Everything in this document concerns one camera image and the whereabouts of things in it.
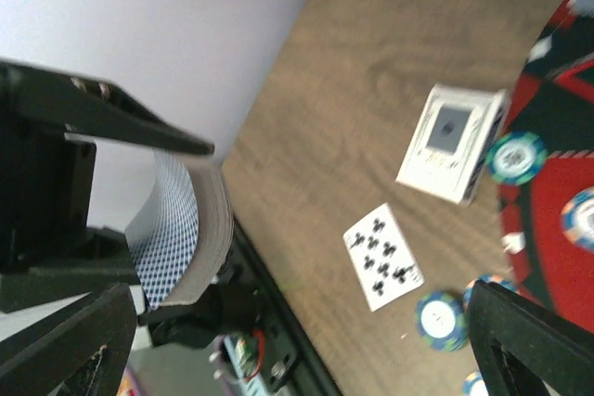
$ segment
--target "black plastic bracket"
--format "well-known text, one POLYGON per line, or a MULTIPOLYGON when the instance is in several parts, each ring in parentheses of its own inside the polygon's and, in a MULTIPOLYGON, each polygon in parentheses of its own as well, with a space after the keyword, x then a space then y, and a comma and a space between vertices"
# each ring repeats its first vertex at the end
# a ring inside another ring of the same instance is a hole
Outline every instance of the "black plastic bracket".
POLYGON ((89 238, 96 146, 73 134, 193 155, 214 151, 116 84, 0 59, 0 272, 26 270, 89 238))
POLYGON ((341 395, 328 368, 237 220, 219 281, 256 285, 265 299, 261 327, 266 349, 260 375, 271 393, 286 386, 290 394, 297 396, 341 395))
POLYGON ((594 394, 594 335, 501 285, 477 281, 471 345, 491 396, 594 394))
POLYGON ((123 234, 104 228, 87 229, 84 236, 74 251, 44 258, 24 271, 1 273, 0 311, 97 291, 108 283, 140 284, 123 234))
POLYGON ((104 286, 0 342, 0 393, 115 394, 135 330, 128 286, 104 286))

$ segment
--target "wood grain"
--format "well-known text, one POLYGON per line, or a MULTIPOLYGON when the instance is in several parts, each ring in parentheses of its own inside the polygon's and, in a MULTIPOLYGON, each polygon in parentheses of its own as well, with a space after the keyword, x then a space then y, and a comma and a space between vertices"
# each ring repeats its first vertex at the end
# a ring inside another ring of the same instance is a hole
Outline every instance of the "wood grain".
POLYGON ((453 395, 417 300, 507 275, 495 187, 468 208, 394 182, 431 87, 512 88, 561 0, 308 0, 226 161, 235 212, 345 395, 453 395), (342 233, 388 202, 426 284, 370 313, 342 233))

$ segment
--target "poker chip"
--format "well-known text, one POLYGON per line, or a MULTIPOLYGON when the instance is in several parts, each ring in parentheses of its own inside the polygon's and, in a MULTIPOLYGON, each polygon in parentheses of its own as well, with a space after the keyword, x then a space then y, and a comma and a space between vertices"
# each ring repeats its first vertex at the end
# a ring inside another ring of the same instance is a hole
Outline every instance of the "poker chip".
POLYGON ((491 146, 486 164, 497 183, 523 185, 540 172, 547 156, 547 148, 537 134, 511 132, 491 146))
POLYGON ((450 294, 434 291, 417 304, 417 329, 431 348, 456 351, 468 341, 468 326, 459 301, 450 294))
POLYGON ((572 243, 594 252, 594 187, 582 190, 563 207, 561 222, 572 243))
POLYGON ((489 396, 480 371, 475 371, 466 377, 462 391, 465 396, 489 396))
POLYGON ((472 287, 474 286, 474 283, 476 283, 476 280, 482 280, 486 283, 489 283, 489 282, 499 283, 502 287, 506 287, 510 291, 518 292, 518 288, 514 285, 514 283, 511 280, 507 280, 507 279, 505 279, 499 275, 495 275, 495 274, 483 274, 480 277, 478 277, 477 279, 472 280, 466 286, 466 289, 464 290, 464 309, 468 308, 468 302, 471 301, 472 287))

